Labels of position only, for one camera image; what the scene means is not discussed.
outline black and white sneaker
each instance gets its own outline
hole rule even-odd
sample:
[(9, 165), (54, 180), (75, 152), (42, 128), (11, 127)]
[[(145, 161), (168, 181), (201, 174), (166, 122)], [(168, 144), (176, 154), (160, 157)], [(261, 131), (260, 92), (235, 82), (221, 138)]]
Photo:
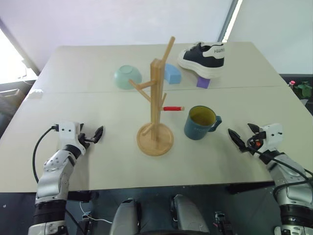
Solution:
[(193, 70), (203, 78), (218, 78), (224, 65), (224, 54), (225, 47), (222, 43), (199, 42), (183, 50), (177, 61), (181, 67)]

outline robot leg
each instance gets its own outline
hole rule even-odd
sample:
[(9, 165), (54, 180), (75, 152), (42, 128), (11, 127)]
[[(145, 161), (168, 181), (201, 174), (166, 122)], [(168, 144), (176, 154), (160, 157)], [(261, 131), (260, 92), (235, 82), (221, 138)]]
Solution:
[(110, 229), (110, 235), (135, 235), (138, 233), (137, 203), (128, 199), (118, 207)]
[(173, 198), (172, 211), (178, 222), (178, 229), (210, 232), (197, 206), (189, 198), (178, 194)]

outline white wall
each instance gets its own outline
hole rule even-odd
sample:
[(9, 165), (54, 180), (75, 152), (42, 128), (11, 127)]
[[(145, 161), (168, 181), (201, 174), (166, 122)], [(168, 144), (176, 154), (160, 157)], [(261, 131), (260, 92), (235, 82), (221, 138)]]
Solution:
[(217, 41), (231, 0), (0, 0), (0, 18), (42, 70), (60, 45)]
[(313, 0), (243, 0), (229, 42), (251, 41), (278, 73), (313, 73)]

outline mug handle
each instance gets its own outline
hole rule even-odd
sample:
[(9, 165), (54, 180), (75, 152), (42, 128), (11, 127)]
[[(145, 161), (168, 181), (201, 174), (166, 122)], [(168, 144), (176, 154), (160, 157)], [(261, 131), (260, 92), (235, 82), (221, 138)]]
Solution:
[(208, 132), (212, 132), (215, 131), (216, 128), (222, 123), (222, 118), (221, 116), (216, 116), (216, 122), (214, 123), (214, 125), (208, 130)]

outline wooden mug tree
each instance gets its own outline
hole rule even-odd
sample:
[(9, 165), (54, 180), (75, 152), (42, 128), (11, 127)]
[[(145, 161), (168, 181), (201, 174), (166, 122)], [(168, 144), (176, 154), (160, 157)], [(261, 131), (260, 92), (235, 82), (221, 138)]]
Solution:
[[(160, 123), (160, 113), (164, 111), (180, 111), (183, 107), (162, 107), (166, 98), (163, 94), (164, 68), (167, 57), (174, 44), (175, 38), (171, 37), (165, 54), (161, 60), (154, 59), (150, 64), (150, 81), (136, 84), (131, 79), (129, 83), (136, 88), (151, 103), (151, 122), (143, 125), (137, 134), (137, 144), (141, 151), (151, 156), (159, 156), (171, 149), (174, 142), (172, 131)], [(151, 87), (151, 97), (142, 89)]]

